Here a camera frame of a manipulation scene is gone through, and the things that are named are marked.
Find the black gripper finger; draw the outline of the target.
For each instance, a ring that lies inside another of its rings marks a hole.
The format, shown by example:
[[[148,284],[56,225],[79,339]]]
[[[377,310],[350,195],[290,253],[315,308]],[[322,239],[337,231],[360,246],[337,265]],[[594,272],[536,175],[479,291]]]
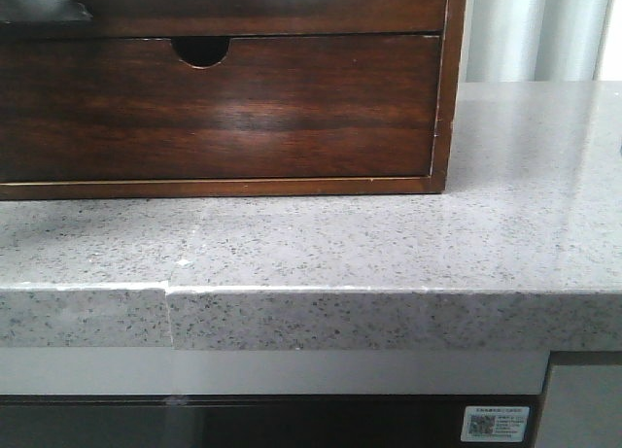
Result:
[[[7,24],[89,22],[91,13],[72,0],[1,0],[1,22]]]

